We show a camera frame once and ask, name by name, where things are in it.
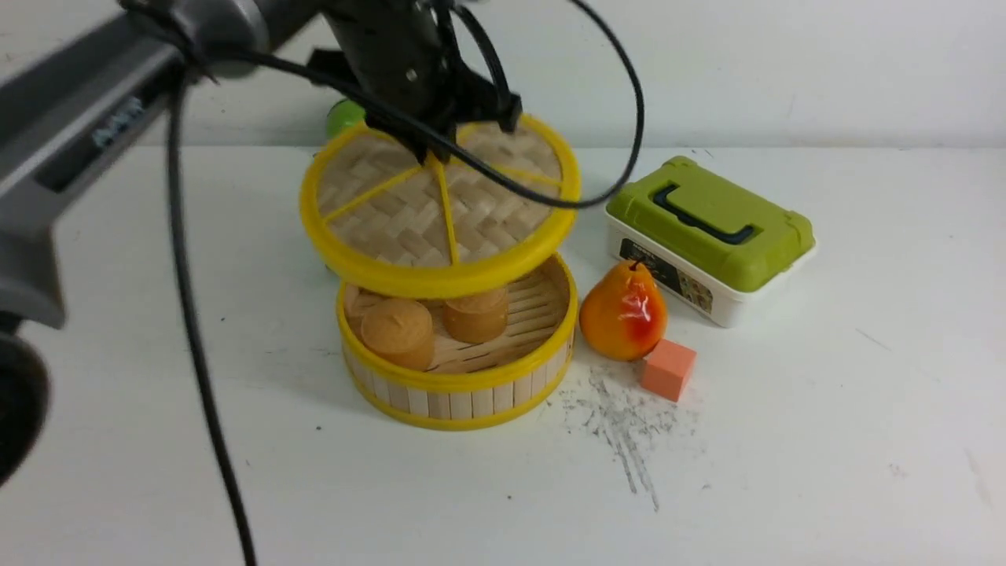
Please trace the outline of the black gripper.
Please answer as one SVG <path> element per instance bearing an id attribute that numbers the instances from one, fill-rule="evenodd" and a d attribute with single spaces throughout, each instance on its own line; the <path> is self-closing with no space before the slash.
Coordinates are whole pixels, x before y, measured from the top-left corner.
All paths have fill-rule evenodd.
<path id="1" fill-rule="evenodd" d="M 364 93 L 424 126 L 399 126 L 420 165 L 441 162 L 439 134 L 496 123 L 514 134 L 521 96 L 504 93 L 504 69 L 486 30 L 460 1 L 319 1 L 339 50 L 309 66 L 352 79 Z"/>

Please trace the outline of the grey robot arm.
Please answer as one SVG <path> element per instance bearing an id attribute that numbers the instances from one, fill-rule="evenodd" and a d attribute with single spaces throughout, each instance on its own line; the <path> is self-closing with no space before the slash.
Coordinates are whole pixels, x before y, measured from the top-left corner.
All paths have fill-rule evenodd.
<path id="1" fill-rule="evenodd" d="M 66 319 L 55 222 L 164 112 L 170 95 L 226 48 L 271 54 L 315 17 L 339 47 L 307 67 L 366 108 L 367 125 L 414 155 L 425 130 L 523 111 L 492 44 L 457 1 L 123 1 L 121 14 L 2 86 L 2 479 L 35 447 L 50 405 L 46 366 L 23 322 Z"/>

